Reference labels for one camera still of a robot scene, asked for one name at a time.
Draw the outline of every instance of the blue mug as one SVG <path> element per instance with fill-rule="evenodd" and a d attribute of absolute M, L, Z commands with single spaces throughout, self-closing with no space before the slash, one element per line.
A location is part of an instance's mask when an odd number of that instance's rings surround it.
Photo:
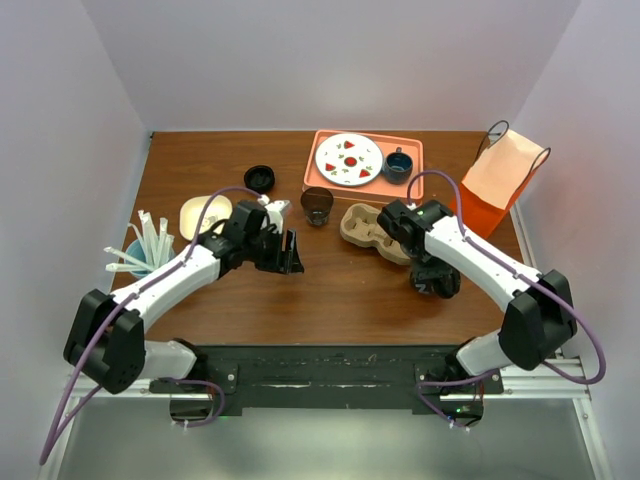
<path fill-rule="evenodd" d="M 413 160 L 406 153 L 402 152 L 402 148 L 396 148 L 396 151 L 387 155 L 382 165 L 382 174 L 389 183 L 400 185 L 405 183 L 411 177 L 413 171 Z"/>

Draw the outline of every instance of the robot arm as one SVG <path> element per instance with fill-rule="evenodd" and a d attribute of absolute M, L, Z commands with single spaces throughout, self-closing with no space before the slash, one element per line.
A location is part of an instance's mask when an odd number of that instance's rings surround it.
<path fill-rule="evenodd" d="M 571 304 L 569 283 L 563 275 L 556 271 L 542 275 L 469 229 L 463 235 L 457 218 L 440 202 L 431 200 L 410 209 L 395 201 L 382 209 L 378 223 L 414 261 L 427 264 L 440 259 L 482 288 L 504 312 L 502 328 L 458 348 L 448 361 L 449 378 L 481 375 L 511 364 L 533 370 L 575 335 L 575 319 L 516 276 L 543 285 Z M 487 252 L 516 274 L 490 259 Z"/>
<path fill-rule="evenodd" d="M 217 235 L 212 227 L 201 234 L 190 256 L 191 246 L 145 278 L 111 295 L 99 290 L 85 295 L 67 339 L 65 359 L 75 365 L 106 316 L 134 294 L 134 299 L 122 309 L 110 330 L 91 350 L 83 373 L 113 394 L 120 393 L 138 379 L 189 375 L 197 361 L 194 348 L 180 340 L 145 341 L 146 332 L 185 297 L 245 261 L 251 261 L 257 269 L 267 272 L 304 272 L 295 232 L 288 230 L 285 235 L 283 231 L 284 215 L 290 207 L 288 201 L 269 203 L 265 207 L 241 201 L 225 222 L 222 232 Z M 166 278 L 152 284 L 160 277 Z"/>

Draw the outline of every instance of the watermelon pattern plate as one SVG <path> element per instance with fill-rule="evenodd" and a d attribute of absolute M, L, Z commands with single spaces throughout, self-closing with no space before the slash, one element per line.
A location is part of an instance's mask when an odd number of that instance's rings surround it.
<path fill-rule="evenodd" d="M 340 133 L 316 150 L 316 167 L 327 180 L 344 187 L 369 183 L 382 170 L 384 157 L 373 140 L 355 133 Z"/>

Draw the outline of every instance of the light purple wall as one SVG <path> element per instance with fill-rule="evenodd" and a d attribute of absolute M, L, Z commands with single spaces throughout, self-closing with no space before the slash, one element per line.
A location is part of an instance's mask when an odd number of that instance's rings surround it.
<path fill-rule="evenodd" d="M 638 478 L 640 4 L 585 0 L 515 128 L 551 145 L 521 201 L 534 254 L 571 280 L 608 358 L 593 407 L 616 477 Z M 582 335 L 579 351 L 595 370 Z"/>
<path fill-rule="evenodd" d="M 578 0 L 83 0 L 154 130 L 483 129 Z"/>
<path fill-rule="evenodd" d="M 147 135 L 77 0 L 0 6 L 0 478 L 35 478 L 78 301 L 108 287 Z"/>

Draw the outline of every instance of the black lid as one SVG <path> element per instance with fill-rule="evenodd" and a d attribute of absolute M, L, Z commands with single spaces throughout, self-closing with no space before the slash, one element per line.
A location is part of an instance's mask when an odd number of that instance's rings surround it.
<path fill-rule="evenodd" d="M 267 193 L 276 184 L 276 175 L 271 167 L 256 165 L 244 174 L 244 184 L 258 193 Z"/>

